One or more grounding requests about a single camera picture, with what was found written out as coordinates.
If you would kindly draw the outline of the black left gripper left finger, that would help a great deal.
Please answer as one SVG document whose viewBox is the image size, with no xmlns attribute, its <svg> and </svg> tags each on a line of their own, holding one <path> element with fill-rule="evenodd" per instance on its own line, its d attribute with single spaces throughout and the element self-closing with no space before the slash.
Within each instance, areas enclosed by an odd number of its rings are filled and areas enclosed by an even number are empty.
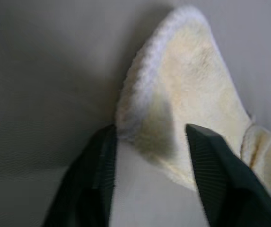
<svg viewBox="0 0 271 227">
<path fill-rule="evenodd" d="M 116 153 L 116 127 L 98 130 L 65 173 L 44 227 L 109 226 Z"/>
</svg>

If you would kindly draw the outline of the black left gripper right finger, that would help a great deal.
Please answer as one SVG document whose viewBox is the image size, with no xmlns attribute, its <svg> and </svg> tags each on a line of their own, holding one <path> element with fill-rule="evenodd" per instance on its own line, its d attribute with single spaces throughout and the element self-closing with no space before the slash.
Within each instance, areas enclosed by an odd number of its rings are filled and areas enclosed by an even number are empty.
<svg viewBox="0 0 271 227">
<path fill-rule="evenodd" d="M 211 227 L 271 227 L 271 196 L 216 132 L 186 125 L 192 166 Z"/>
</svg>

